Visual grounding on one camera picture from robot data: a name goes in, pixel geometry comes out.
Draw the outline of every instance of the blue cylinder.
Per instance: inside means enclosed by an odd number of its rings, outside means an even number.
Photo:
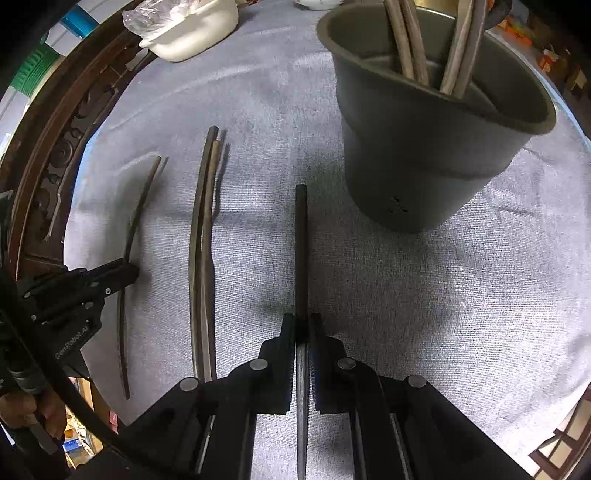
[[[78,5],[64,15],[60,23],[79,38],[87,37],[99,26],[99,23]]]

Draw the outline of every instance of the pair of chopsticks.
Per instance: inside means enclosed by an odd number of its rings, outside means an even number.
[[[214,272],[212,257],[213,189],[222,153],[219,130],[210,127],[203,147],[195,190],[189,243],[189,303],[193,373],[201,381],[215,380],[216,352],[213,322]]]
[[[414,0],[384,0],[400,56],[402,74],[429,85],[427,60]],[[440,91],[461,99],[472,79],[472,71],[484,31],[488,0],[459,0],[456,29]]]
[[[135,231],[138,229],[139,219],[144,210],[144,205],[148,198],[148,192],[156,176],[156,172],[162,162],[162,157],[156,157],[154,164],[148,173],[148,178],[144,183],[144,188],[139,196],[138,203],[134,210],[134,215],[131,218],[131,224],[127,230],[127,238],[125,240],[125,250],[123,253],[123,260],[125,263],[129,263],[129,257],[131,256],[131,247],[134,244]],[[119,351],[119,373],[121,375],[121,383],[123,386],[123,392],[125,399],[129,400],[129,378],[127,373],[127,357],[125,354],[125,288],[119,290],[117,295],[117,344]]]

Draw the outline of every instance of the human hand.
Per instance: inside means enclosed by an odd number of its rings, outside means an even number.
[[[45,430],[56,439],[66,429],[66,406],[52,388],[45,390],[39,401],[22,390],[7,393],[0,398],[0,418],[10,429],[30,425],[27,416],[38,411],[45,418]]]

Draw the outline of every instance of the cup rim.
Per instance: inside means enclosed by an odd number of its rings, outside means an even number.
[[[349,63],[355,64],[356,66],[358,66],[362,70],[366,70],[367,72],[370,72],[370,73],[377,75],[379,77],[382,77],[384,79],[403,83],[407,87],[421,90],[424,93],[431,95],[439,100],[443,100],[446,102],[453,102],[457,105],[458,108],[463,109],[472,115],[479,116],[487,121],[494,122],[498,125],[512,128],[512,129],[517,130],[519,132],[527,133],[530,135],[544,135],[544,134],[552,131],[552,129],[555,127],[555,125],[556,125],[556,110],[554,108],[554,103],[552,102],[552,99],[550,98],[550,94],[547,92],[546,88],[542,85],[541,81],[535,75],[535,73],[532,72],[531,69],[523,62],[523,60],[521,60],[510,48],[508,48],[506,45],[504,45],[502,42],[500,42],[499,40],[497,40],[494,36],[492,36],[490,34],[489,34],[489,39],[496,42],[497,45],[501,46],[505,51],[507,51],[510,55],[513,56],[514,61],[518,62],[520,67],[522,69],[526,70],[527,75],[529,75],[530,78],[532,78],[534,84],[536,85],[538,90],[541,92],[542,97],[544,98],[544,101],[545,101],[546,111],[548,112],[548,114],[546,115],[546,117],[544,118],[543,121],[541,121],[541,122],[526,122],[526,121],[520,120],[518,118],[514,118],[511,116],[505,115],[504,113],[500,113],[498,111],[485,112],[485,111],[477,110],[477,109],[471,107],[470,105],[456,99],[455,97],[453,97],[451,95],[445,95],[444,93],[441,93],[439,90],[437,90],[433,87],[425,86],[425,85],[422,85],[421,83],[415,82],[414,80],[407,79],[406,77],[404,77],[403,75],[401,75],[397,72],[380,69],[379,67],[374,66],[372,63],[359,58],[357,55],[351,53],[349,50],[341,47],[337,42],[335,42],[331,38],[331,36],[329,34],[329,25],[332,22],[332,20],[335,17],[338,17],[343,11],[353,10],[353,9],[376,9],[376,8],[384,8],[385,9],[383,4],[351,4],[351,5],[344,5],[342,7],[337,7],[335,9],[331,10],[330,12],[326,13],[320,19],[318,24],[316,25],[316,34],[317,34],[320,42],[330,51],[331,54],[337,55],[342,60],[345,60]],[[427,12],[430,12],[430,13],[433,13],[436,15],[441,15],[442,17],[453,18],[455,20],[455,17],[453,17],[451,15],[447,15],[445,13],[438,12],[438,11],[432,10],[430,8],[417,6],[417,9],[424,10],[424,11],[427,11]]]

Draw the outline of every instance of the gray bucket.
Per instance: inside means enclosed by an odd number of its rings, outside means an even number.
[[[366,215],[399,231],[443,223],[556,123],[535,74],[489,34],[464,100],[440,93],[455,19],[417,14],[431,87],[399,73],[383,4],[338,7],[316,29],[335,64],[349,193]]]

